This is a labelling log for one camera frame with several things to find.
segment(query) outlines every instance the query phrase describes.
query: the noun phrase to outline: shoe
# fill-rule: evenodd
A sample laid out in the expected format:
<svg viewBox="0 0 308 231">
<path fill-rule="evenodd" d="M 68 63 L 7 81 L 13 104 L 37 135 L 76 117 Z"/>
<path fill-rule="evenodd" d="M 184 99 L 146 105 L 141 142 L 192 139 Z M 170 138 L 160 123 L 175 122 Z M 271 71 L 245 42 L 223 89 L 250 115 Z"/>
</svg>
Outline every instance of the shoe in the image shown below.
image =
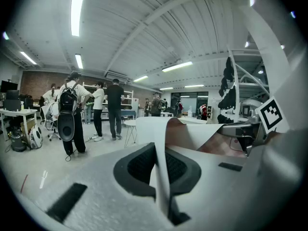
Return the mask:
<svg viewBox="0 0 308 231">
<path fill-rule="evenodd" d="M 98 141 L 101 141 L 101 140 L 103 140 L 104 138 L 101 136 L 101 137 L 97 137 L 94 141 L 95 142 L 98 142 Z"/>
</svg>

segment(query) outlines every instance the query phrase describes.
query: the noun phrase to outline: round table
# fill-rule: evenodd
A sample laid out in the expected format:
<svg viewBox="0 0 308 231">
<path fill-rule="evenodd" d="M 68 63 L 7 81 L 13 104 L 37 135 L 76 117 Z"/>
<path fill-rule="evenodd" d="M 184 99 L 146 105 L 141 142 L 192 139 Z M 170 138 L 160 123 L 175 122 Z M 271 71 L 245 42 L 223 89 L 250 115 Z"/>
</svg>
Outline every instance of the round table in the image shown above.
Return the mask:
<svg viewBox="0 0 308 231">
<path fill-rule="evenodd" d="M 125 121 L 124 124 L 126 126 L 128 126 L 127 133 L 126 133 L 125 144 L 124 144 L 124 148 L 126 148 L 128 146 L 128 141 L 129 141 L 131 135 L 133 137 L 134 144 L 136 144 L 136 138 L 137 138 L 136 120 L 128 120 L 128 121 Z M 134 137 L 134 134 L 133 134 L 133 130 L 134 129 L 136 130 L 136 136 L 135 137 Z"/>
</svg>

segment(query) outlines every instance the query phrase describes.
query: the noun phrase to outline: hair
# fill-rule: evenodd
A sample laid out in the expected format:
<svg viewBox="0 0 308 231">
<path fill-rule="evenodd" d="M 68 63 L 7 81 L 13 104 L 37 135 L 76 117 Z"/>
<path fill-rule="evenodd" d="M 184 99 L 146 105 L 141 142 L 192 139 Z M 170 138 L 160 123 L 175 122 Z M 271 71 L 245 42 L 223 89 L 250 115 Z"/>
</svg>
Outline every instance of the hair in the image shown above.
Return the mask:
<svg viewBox="0 0 308 231">
<path fill-rule="evenodd" d="M 78 78 L 80 78 L 80 76 L 81 76 L 81 73 L 78 73 L 78 72 L 76 72 L 76 71 L 73 71 L 67 78 L 66 78 L 66 82 L 68 82 L 68 81 L 71 81 L 71 80 L 75 80 L 75 79 L 78 79 Z"/>
<path fill-rule="evenodd" d="M 56 84 L 52 83 L 51 84 L 51 96 L 53 97 L 54 94 L 54 89 L 56 88 Z"/>
<path fill-rule="evenodd" d="M 96 83 L 96 85 L 101 86 L 101 88 L 103 88 L 103 86 L 104 86 L 104 84 L 103 84 L 101 81 L 98 81 L 98 82 Z"/>
</svg>

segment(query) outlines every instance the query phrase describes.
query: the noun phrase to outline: floor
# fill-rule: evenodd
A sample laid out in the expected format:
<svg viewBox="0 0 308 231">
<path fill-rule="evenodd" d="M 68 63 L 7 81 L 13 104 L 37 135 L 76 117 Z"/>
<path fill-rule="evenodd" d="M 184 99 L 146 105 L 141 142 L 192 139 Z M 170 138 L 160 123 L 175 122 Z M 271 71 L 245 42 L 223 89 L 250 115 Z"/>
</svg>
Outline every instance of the floor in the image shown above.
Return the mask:
<svg viewBox="0 0 308 231">
<path fill-rule="evenodd" d="M 122 126 L 122 139 L 112 140 L 109 122 L 102 121 L 102 131 L 104 140 L 99 142 L 89 141 L 86 143 L 86 153 L 79 154 L 75 151 L 70 162 L 66 162 L 66 153 L 63 148 L 62 141 L 54 138 L 49 141 L 47 131 L 43 125 L 40 125 L 43 134 L 43 146 L 37 150 L 27 149 L 24 152 L 15 152 L 12 149 L 5 152 L 10 141 L 4 141 L 3 134 L 0 135 L 0 145 L 4 148 L 0 149 L 0 165 L 10 183 L 12 189 L 20 192 L 30 200 L 35 200 L 42 191 L 55 180 L 64 178 L 69 172 L 75 168 L 81 167 L 84 163 L 90 161 L 98 155 L 110 153 L 116 150 L 124 149 L 126 134 L 130 134 L 130 128 Z M 93 122 L 90 125 L 83 124 L 84 140 L 95 133 Z M 132 137 L 128 142 L 128 146 L 134 146 Z"/>
</svg>

